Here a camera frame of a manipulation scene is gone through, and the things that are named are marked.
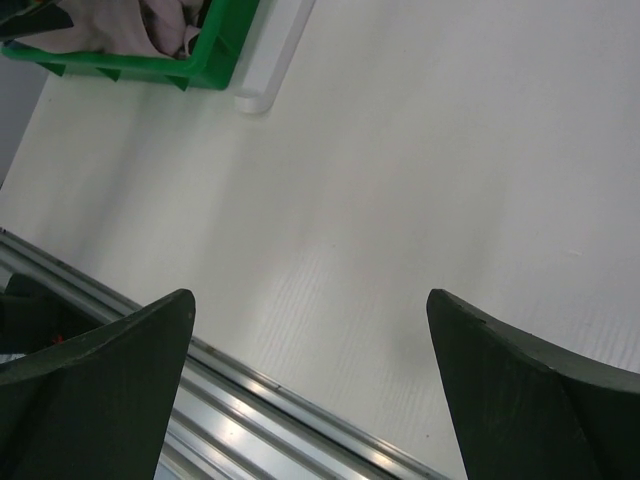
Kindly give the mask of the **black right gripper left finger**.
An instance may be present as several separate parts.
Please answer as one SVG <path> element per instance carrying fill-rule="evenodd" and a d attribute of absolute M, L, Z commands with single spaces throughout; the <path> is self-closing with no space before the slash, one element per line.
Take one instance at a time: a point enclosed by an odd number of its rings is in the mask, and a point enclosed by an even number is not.
<path fill-rule="evenodd" d="M 2 364 L 2 478 L 153 478 L 194 320 L 180 289 Z"/>

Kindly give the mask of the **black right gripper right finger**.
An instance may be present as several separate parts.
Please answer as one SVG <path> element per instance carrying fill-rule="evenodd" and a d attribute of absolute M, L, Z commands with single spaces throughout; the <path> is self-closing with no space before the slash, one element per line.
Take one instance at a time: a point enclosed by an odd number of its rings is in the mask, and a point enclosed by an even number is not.
<path fill-rule="evenodd" d="M 426 314 L 468 478 L 638 478 L 638 374 L 445 290 L 429 293 Z"/>

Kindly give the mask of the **mauve tank top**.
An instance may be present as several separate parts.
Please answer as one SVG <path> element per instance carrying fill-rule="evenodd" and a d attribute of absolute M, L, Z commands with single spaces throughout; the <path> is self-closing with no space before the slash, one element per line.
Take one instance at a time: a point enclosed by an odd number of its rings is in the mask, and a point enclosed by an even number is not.
<path fill-rule="evenodd" d="M 201 33 L 203 1 L 67 1 L 74 34 L 86 51 L 185 59 Z"/>

